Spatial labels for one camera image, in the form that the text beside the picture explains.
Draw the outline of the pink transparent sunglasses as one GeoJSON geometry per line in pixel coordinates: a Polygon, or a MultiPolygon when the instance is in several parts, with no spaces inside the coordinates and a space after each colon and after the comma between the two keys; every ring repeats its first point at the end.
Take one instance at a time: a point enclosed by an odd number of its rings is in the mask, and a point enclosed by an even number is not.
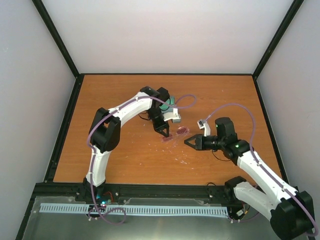
{"type": "Polygon", "coordinates": [[[178,127],[175,131],[170,132],[168,137],[163,137],[162,142],[167,143],[167,142],[178,142],[180,139],[184,139],[190,134],[190,129],[186,126],[180,126],[178,127]]]}

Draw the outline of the teal glasses case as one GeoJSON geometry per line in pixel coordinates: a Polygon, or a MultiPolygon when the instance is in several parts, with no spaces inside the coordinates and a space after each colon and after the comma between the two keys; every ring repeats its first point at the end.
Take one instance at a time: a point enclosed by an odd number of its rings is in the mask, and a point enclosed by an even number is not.
{"type": "Polygon", "coordinates": [[[165,104],[162,104],[159,108],[160,108],[160,110],[162,112],[166,112],[171,108],[171,106],[174,106],[174,105],[175,105],[175,97],[174,96],[170,96],[166,100],[165,104]]]}

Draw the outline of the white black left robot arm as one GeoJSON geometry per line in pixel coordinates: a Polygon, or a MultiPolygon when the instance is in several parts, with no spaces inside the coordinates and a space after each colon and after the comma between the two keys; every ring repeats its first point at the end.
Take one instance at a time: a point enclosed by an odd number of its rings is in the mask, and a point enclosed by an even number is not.
{"type": "Polygon", "coordinates": [[[121,137],[121,128],[132,118],[146,111],[156,133],[168,137],[170,126],[165,121],[160,109],[170,94],[161,87],[157,90],[145,86],[129,100],[110,109],[99,108],[93,118],[87,145],[91,148],[91,160],[86,182],[89,187],[86,195],[92,201],[103,198],[106,182],[106,169],[111,152],[118,146],[121,137]]]}

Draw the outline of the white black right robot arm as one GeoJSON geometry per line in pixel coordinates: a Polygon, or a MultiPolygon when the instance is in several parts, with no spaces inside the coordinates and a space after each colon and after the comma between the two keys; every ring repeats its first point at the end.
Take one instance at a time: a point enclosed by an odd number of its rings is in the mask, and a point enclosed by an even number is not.
{"type": "Polygon", "coordinates": [[[203,134],[195,134],[184,143],[196,151],[222,151],[223,155],[245,171],[258,185],[253,187],[243,177],[225,182],[230,200],[249,204],[270,223],[274,233],[282,240],[292,240],[310,231],[318,232],[312,197],[298,191],[273,172],[258,153],[243,139],[239,139],[232,120],[215,120],[216,135],[211,134],[205,120],[197,122],[203,134]]]}

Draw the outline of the metal front plate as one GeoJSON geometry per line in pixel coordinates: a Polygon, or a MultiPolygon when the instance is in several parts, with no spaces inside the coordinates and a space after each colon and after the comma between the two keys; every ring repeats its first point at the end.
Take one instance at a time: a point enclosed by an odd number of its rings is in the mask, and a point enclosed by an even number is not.
{"type": "Polygon", "coordinates": [[[40,213],[42,203],[87,204],[73,197],[38,197],[23,240],[275,240],[269,222],[251,209],[242,221],[212,216],[132,216],[124,206],[221,207],[190,199],[131,199],[108,205],[100,213],[40,213]]]}

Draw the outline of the black mounting rail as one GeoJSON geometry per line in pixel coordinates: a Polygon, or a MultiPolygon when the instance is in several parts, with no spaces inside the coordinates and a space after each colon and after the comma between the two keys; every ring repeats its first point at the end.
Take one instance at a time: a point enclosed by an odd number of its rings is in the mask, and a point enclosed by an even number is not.
{"type": "MultiPolygon", "coordinates": [[[[130,198],[143,199],[195,199],[211,204],[240,204],[223,185],[148,185],[109,184],[94,187],[93,194],[101,202],[103,198],[123,204],[130,198]]],[[[88,183],[37,183],[32,197],[75,197],[78,202],[92,202],[91,187],[88,183]]]]}

